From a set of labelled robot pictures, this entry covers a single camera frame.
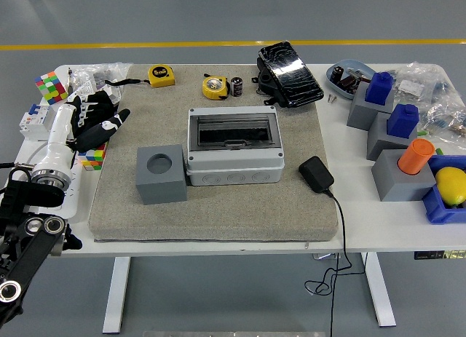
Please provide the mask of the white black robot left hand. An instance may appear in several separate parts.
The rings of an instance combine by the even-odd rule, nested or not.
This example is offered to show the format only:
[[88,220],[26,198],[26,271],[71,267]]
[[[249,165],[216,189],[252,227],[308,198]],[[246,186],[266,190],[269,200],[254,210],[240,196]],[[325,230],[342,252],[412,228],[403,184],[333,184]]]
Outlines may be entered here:
[[57,110],[47,142],[45,158],[33,169],[34,179],[47,175],[71,175],[74,153],[85,153],[106,143],[130,115],[116,112],[110,97],[98,91],[88,100],[78,95]]

